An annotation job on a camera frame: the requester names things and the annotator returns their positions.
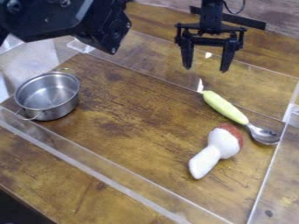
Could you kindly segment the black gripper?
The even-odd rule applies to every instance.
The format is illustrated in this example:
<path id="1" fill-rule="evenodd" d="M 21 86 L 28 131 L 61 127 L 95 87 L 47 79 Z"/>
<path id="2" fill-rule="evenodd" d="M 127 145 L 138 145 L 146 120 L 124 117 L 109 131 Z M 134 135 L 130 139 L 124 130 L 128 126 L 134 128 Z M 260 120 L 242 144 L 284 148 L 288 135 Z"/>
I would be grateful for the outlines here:
<path id="1" fill-rule="evenodd" d="M 222 46 L 219 70 L 226 73 L 235 56 L 236 49 L 243 48 L 244 27 L 222 24 L 219 29 L 203 29 L 199 23 L 175 25 L 175 44 L 182 48 L 182 63 L 187 70 L 192 68 L 194 46 Z"/>

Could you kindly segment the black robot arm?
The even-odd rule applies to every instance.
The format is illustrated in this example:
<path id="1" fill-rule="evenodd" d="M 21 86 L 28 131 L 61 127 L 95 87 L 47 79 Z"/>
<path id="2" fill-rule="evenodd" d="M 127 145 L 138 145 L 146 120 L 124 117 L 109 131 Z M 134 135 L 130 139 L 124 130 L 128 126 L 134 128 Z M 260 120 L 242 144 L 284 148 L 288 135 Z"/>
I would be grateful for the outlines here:
<path id="1" fill-rule="evenodd" d="M 131 0 L 0 0 L 0 45 L 8 36 L 33 42 L 73 36 L 100 51 L 118 52 L 132 23 L 126 14 Z M 202 0 L 200 21 L 176 24 L 174 42 L 190 69 L 195 46 L 220 46 L 219 70 L 227 72 L 235 51 L 243 48 L 244 27 L 222 23 L 224 0 Z"/>

